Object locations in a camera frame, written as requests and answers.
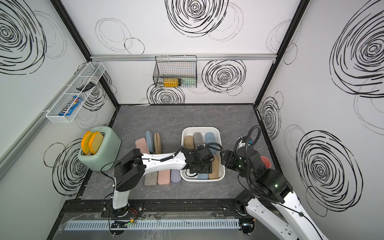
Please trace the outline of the tan fabric glasses case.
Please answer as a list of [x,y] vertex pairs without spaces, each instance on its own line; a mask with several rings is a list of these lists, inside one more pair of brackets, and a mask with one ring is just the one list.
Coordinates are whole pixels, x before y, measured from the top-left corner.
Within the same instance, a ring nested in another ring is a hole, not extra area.
[[184,147],[186,149],[195,149],[195,142],[193,136],[186,136],[184,138]]

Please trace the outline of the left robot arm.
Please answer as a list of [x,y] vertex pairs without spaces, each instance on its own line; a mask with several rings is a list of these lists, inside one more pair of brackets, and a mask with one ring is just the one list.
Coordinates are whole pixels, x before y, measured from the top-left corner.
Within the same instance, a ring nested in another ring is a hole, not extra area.
[[115,211],[129,205],[130,191],[143,176],[165,170],[187,170],[191,174],[205,174],[212,171],[214,154],[208,146],[197,149],[180,147],[170,154],[144,154],[133,149],[122,159],[114,162],[114,193],[112,208]]

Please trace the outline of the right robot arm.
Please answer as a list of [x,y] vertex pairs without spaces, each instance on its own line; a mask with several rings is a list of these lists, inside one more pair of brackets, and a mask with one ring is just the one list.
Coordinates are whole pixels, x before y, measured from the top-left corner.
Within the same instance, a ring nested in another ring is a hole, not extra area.
[[250,146],[222,151],[222,165],[239,173],[248,189],[237,196],[242,214],[262,223],[280,240],[325,240],[326,236],[300,203],[292,185],[280,172],[267,168]]

